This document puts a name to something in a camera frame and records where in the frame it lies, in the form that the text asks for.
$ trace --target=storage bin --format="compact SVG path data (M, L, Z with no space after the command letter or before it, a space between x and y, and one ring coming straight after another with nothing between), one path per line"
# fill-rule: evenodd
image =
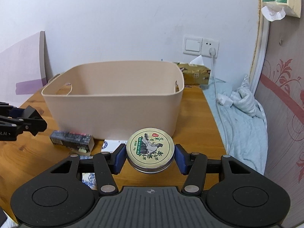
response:
M66 83L70 92L59 94ZM42 95L61 130L128 140L142 128L172 136L183 90L183 74L174 63L115 61L73 67L52 80Z

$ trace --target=light switch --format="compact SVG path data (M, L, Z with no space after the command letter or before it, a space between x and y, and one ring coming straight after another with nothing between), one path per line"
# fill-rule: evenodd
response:
M196 36L185 36L183 44L183 53L189 55L200 55L203 38Z
M192 39L186 39L186 51L196 51L199 52L201 48L201 42Z

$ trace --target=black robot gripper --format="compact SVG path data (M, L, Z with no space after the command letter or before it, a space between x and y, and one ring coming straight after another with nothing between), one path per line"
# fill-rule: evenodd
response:
M11 207L20 228L280 227L289 211L283 188L229 155L212 160L177 144L174 158L188 175L181 191L125 186L119 192L112 174L126 160L121 144L93 159L69 156L19 187ZM82 173L95 173L97 190L82 182ZM219 183L203 190L207 173L217 173Z

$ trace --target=wooden table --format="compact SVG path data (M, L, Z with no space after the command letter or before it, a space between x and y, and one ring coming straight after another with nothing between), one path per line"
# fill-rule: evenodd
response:
M21 107L34 107L46 120L48 127L36 137L29 132L19 135L15 142L0 142L0 206L15 219L10 208L13 192L22 184L72 154L67 148L54 146L49 139L53 130L58 129L41 91L34 94ZM189 153L201 152L211 159L220 159L226 154L217 126L207 101L199 87L186 87L181 101L176 131L176 144L181 144ZM95 141L92 154L101 151L103 141ZM114 176L120 189L128 186L178 186L182 187L186 176L180 174L173 162L168 169L158 174L143 174L126 161L121 173ZM217 174L208 174L205 189L218 182Z

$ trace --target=round tin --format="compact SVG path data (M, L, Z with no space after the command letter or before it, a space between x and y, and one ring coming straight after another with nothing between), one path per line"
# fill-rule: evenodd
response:
M141 172L158 173L174 159L173 140L160 129L141 129L132 134L127 142L127 159Z

